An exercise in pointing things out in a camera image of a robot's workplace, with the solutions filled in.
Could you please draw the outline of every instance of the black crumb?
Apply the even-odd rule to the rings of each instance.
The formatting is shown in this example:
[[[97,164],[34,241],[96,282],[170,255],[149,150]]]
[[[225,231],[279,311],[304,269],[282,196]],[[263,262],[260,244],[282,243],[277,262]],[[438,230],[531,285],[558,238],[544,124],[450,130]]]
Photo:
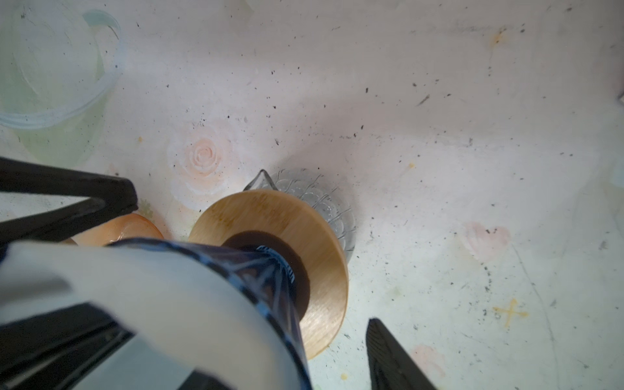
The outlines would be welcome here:
[[[429,95],[425,96],[425,98],[422,99],[421,102],[416,105],[416,107],[418,107],[419,105],[423,105],[423,103],[425,103],[427,100],[429,100]]]

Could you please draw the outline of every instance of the yellow cross mark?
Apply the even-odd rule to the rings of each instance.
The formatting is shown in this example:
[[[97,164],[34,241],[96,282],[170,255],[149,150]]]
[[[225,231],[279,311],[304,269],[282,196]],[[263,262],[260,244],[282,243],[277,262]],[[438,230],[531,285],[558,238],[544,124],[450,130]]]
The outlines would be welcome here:
[[[509,304],[509,310],[506,309],[501,309],[501,308],[494,308],[494,311],[496,313],[507,313],[507,322],[505,323],[505,327],[509,328],[509,323],[511,322],[511,315],[512,314],[517,314],[520,317],[526,317],[529,314],[526,311],[514,311],[514,307],[518,304],[518,301],[514,299],[511,300],[511,303]]]

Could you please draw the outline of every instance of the wooden disc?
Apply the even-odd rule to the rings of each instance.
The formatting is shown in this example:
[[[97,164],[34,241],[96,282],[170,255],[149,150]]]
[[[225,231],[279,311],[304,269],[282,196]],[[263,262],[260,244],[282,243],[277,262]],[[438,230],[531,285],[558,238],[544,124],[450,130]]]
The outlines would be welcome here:
[[[124,238],[148,237],[163,239],[160,230],[139,214],[117,217],[73,237],[80,246],[104,246]]]
[[[327,222],[304,201],[275,190],[235,193],[213,204],[193,226],[190,242],[221,246],[248,231],[288,244],[310,280],[310,302],[300,321],[308,359],[336,337],[344,320],[349,277],[344,251]]]

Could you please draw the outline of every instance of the white countertop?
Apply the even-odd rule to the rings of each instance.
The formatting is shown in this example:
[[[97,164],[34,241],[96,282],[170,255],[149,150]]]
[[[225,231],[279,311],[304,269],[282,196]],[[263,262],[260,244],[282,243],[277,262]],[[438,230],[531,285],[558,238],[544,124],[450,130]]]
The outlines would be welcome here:
[[[624,2],[77,7],[117,18],[127,58],[73,168],[131,179],[166,237],[261,168],[318,170],[352,203],[349,307],[316,390],[370,388],[370,317],[440,389],[620,388]],[[206,139],[218,174],[174,167]],[[45,160],[9,129],[0,154]],[[35,207],[2,199],[4,218]]]

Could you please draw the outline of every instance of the yellow stain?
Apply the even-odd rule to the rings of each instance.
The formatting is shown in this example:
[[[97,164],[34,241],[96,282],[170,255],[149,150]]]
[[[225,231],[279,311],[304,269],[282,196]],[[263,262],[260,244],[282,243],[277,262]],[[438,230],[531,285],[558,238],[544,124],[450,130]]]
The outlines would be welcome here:
[[[498,45],[499,43],[505,43],[505,41],[507,40],[507,37],[505,36],[505,31],[507,29],[506,28],[502,28],[498,31],[498,33],[492,37],[492,40],[490,41],[490,48],[493,49],[494,46]]]
[[[520,317],[526,317],[526,316],[529,315],[526,311],[514,311],[514,308],[515,308],[515,306],[517,304],[518,304],[518,301],[516,301],[515,298],[514,298],[514,299],[511,300],[511,303],[509,304],[509,310],[501,309],[501,308],[497,308],[497,307],[493,308],[496,313],[501,313],[501,314],[502,313],[507,313],[507,322],[505,323],[505,327],[506,328],[509,328],[509,323],[511,323],[511,316],[512,316],[512,314],[517,314]]]

